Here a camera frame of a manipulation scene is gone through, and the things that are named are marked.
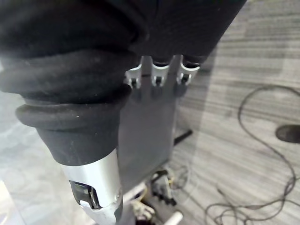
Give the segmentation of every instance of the robotic hand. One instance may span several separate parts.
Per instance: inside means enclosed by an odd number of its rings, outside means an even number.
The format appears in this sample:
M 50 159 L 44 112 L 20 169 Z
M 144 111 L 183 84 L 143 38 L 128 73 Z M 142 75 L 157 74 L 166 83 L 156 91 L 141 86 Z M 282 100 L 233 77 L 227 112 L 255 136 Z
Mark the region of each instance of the robotic hand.
M 122 212 L 116 148 L 131 90 L 125 72 L 143 55 L 196 56 L 201 64 L 245 1 L 1 3 L 0 89 L 23 97 L 18 119 L 37 129 L 75 200 L 100 225 L 115 224 Z

